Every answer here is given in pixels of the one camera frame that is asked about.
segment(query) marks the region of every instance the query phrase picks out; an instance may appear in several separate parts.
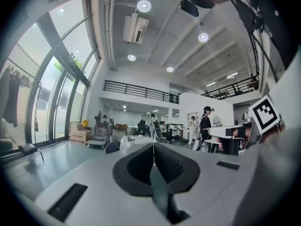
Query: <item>cable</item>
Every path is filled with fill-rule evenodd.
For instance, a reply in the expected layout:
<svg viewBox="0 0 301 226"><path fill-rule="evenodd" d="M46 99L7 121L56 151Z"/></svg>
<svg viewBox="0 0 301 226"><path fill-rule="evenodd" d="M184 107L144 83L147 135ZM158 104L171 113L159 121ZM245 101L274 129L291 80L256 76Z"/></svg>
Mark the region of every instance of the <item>cable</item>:
<svg viewBox="0 0 301 226"><path fill-rule="evenodd" d="M268 61L268 63L269 63L269 67L270 67L270 69L271 69L271 71L272 71L272 73L273 73L275 82L277 83L277 82L278 82L278 77L277 77L277 74L276 74L276 72L275 72L275 70L274 70L274 67L273 67L272 62L271 62L270 59L269 59L269 56L268 56L267 53L264 51L262 45L261 45L260 42L257 40L257 38L254 36L254 34L252 34L251 36L255 39L255 41L256 41L257 44L259 45L260 49L262 50L264 56L266 57L266 59L267 59L267 61Z"/></svg>

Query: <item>yellow container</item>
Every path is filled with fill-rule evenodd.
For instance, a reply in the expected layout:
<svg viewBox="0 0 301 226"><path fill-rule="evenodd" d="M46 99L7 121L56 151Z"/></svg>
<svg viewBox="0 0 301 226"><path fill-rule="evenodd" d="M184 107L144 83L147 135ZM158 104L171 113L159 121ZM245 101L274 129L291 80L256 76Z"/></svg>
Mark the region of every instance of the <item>yellow container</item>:
<svg viewBox="0 0 301 226"><path fill-rule="evenodd" d="M88 127L89 121L88 120L83 120L82 125L83 127Z"/></svg>

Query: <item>cardboard box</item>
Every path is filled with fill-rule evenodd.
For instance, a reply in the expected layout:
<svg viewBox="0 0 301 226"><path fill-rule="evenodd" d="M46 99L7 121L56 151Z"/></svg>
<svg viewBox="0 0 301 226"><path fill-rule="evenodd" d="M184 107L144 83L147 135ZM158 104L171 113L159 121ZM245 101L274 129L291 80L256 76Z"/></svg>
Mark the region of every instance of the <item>cardboard box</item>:
<svg viewBox="0 0 301 226"><path fill-rule="evenodd" d="M85 130L80 123L72 123L70 126L70 140L85 143L91 139L91 131Z"/></svg>

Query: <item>air conditioner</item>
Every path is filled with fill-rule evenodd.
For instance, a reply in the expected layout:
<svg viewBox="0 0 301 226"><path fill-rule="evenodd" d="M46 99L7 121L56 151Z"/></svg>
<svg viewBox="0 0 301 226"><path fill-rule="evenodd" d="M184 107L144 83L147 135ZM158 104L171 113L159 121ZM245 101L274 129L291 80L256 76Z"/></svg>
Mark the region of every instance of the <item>air conditioner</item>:
<svg viewBox="0 0 301 226"><path fill-rule="evenodd" d="M133 13L132 16L126 16L123 29L123 40L142 43L143 34L148 24L149 21L138 17L137 13Z"/></svg>

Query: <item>round ceiling lamp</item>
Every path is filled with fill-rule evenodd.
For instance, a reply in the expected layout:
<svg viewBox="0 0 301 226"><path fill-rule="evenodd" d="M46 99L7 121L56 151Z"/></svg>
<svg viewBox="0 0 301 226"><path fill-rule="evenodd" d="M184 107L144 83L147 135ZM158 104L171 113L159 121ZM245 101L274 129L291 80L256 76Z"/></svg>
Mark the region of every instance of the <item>round ceiling lamp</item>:
<svg viewBox="0 0 301 226"><path fill-rule="evenodd" d="M173 68L173 67L168 67L168 68L167 68L167 71L168 71L168 72L173 72L173 71L174 71L174 68Z"/></svg>
<svg viewBox="0 0 301 226"><path fill-rule="evenodd" d="M200 42L203 42L203 43L204 43L204 42L207 42L208 38L209 38L209 36L208 36L208 34L205 33L205 32L201 33L201 34L198 36L198 40L199 40Z"/></svg>
<svg viewBox="0 0 301 226"><path fill-rule="evenodd" d="M140 12L147 13L151 9L151 3L147 0L141 0L137 3L137 9Z"/></svg>
<svg viewBox="0 0 301 226"><path fill-rule="evenodd" d="M135 55L129 55L127 58L128 58L129 61L135 61L136 60Z"/></svg>

